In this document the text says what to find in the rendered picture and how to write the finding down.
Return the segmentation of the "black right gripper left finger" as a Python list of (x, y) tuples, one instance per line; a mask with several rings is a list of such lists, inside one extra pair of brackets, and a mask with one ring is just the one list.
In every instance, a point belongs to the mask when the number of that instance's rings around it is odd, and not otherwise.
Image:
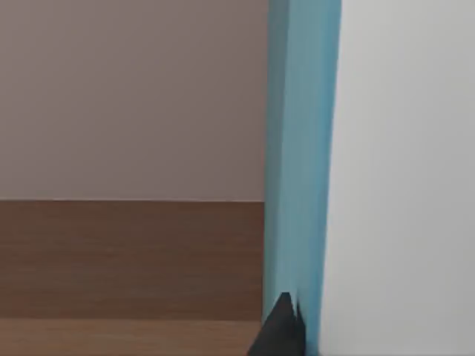
[(298, 356), (296, 317), (289, 292), (276, 300), (246, 356)]

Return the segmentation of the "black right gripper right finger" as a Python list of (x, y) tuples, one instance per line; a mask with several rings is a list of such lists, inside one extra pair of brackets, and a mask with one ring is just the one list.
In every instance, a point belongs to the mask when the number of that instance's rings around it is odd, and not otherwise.
[(298, 347), (298, 356), (306, 356), (306, 326), (300, 303), (297, 303), (296, 309), (296, 343)]

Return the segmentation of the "light blue book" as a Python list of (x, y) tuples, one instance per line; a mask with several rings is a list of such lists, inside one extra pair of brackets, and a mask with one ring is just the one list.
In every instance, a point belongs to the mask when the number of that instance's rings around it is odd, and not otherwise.
[(342, 0), (269, 0), (263, 313), (287, 292), (320, 356)]

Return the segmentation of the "wooden shelf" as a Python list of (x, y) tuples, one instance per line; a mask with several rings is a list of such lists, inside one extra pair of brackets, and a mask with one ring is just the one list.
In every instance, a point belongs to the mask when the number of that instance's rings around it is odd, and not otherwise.
[(0, 202), (0, 356), (245, 356), (260, 202)]

